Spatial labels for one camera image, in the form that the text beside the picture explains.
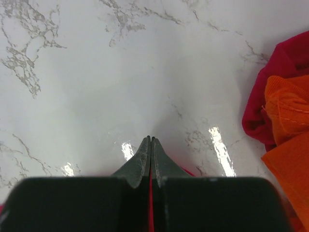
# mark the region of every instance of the orange cloth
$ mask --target orange cloth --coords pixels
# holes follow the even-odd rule
[[[309,75],[271,76],[265,109],[277,147],[262,160],[279,181],[304,228],[309,231]]]

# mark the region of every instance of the white marble surface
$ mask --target white marble surface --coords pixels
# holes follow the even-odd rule
[[[0,202],[28,176],[111,174],[156,136],[196,175],[262,176],[240,122],[299,0],[0,0]]]

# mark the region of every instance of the glossy floor tile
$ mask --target glossy floor tile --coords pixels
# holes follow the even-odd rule
[[[156,136],[197,176],[262,176],[241,117],[306,0],[1,0],[0,202],[29,176],[107,175]]]

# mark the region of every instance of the crumpled fabric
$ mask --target crumpled fabric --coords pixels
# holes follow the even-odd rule
[[[309,31],[278,44],[267,65],[259,72],[243,115],[247,135],[265,144],[266,151],[276,147],[271,120],[265,111],[264,92],[270,76],[291,78],[309,74]]]
[[[262,161],[275,175],[301,222],[291,218],[295,230],[309,231],[309,75],[269,77],[265,99],[277,147]]]

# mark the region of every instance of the red fabric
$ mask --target red fabric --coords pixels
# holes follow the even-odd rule
[[[191,172],[184,169],[183,170],[188,173],[190,176],[194,176]],[[153,208],[153,188],[152,188],[152,178],[151,178],[151,171],[150,171],[150,183],[149,183],[149,202],[148,202],[148,231],[155,232],[154,227],[154,208]]]
[[[260,71],[242,118],[246,134],[265,144],[266,151],[276,147],[271,120],[265,106],[265,87],[272,75],[290,78],[309,74],[309,31],[278,44],[267,65]]]

